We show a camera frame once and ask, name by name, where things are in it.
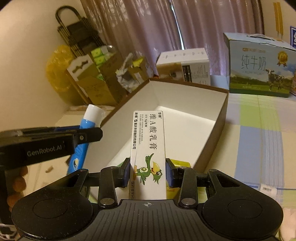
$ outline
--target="circular black cover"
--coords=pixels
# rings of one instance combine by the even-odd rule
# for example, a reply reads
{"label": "circular black cover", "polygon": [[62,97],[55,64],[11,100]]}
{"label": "circular black cover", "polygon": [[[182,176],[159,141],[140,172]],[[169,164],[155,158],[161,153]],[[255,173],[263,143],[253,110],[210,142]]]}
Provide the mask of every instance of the circular black cover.
{"label": "circular black cover", "polygon": [[204,203],[202,216],[230,239],[253,240],[275,235],[283,211],[275,200],[250,187],[221,187]]}
{"label": "circular black cover", "polygon": [[37,195],[28,195],[12,210],[13,223],[21,236],[47,240],[79,232],[90,222],[92,214],[92,205],[87,198],[65,189],[47,189]]}

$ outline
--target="ribbed black surface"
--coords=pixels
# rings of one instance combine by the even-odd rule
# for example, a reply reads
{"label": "ribbed black surface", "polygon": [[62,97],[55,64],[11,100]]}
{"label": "ribbed black surface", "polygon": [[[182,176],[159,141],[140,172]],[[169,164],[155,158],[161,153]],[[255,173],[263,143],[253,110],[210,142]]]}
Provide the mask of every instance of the ribbed black surface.
{"label": "ribbed black surface", "polygon": [[[226,241],[228,239],[209,230],[195,211],[178,208],[172,200],[123,200],[117,208],[100,211],[89,227],[64,240]],[[276,241],[273,237],[267,240]]]}

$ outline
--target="white box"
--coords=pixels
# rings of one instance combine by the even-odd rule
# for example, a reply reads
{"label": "white box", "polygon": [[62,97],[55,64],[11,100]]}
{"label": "white box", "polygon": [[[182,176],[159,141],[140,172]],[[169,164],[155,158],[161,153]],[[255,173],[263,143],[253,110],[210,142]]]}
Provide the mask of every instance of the white box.
{"label": "white box", "polygon": [[166,199],[162,111],[135,111],[132,122],[129,198]]}
{"label": "white box", "polygon": [[211,85],[210,62],[204,48],[162,52],[156,68],[161,79]]}
{"label": "white box", "polygon": [[[128,95],[103,121],[101,141],[89,144],[83,168],[99,172],[131,155],[133,112],[162,110],[165,156],[204,172],[223,130],[228,90],[207,85],[149,79]],[[98,188],[92,188],[97,197]],[[128,199],[128,188],[116,189]]]}

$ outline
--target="curtain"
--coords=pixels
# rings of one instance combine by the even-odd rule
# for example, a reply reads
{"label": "curtain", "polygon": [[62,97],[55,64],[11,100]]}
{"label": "curtain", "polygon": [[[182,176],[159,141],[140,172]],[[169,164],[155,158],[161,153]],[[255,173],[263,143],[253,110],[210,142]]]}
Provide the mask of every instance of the curtain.
{"label": "curtain", "polygon": [[146,56],[155,73],[163,51],[181,49],[176,19],[167,0],[81,0],[101,39],[125,58]]}
{"label": "curtain", "polygon": [[224,32],[263,34],[260,0],[171,0],[184,48],[205,47],[210,73],[225,75]]}

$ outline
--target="blue bottle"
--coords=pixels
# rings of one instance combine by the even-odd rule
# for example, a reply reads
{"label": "blue bottle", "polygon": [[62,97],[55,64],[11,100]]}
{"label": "blue bottle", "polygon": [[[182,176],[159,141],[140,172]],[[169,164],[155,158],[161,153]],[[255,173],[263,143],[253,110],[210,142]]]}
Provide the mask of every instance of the blue bottle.
{"label": "blue bottle", "polygon": [[[93,128],[95,126],[99,127],[101,125],[104,114],[105,112],[101,108],[92,104],[88,105],[83,119],[81,120],[80,129]],[[84,143],[78,145],[75,148],[75,153],[71,156],[70,159],[67,174],[70,174],[82,168],[88,146],[89,143]]]}

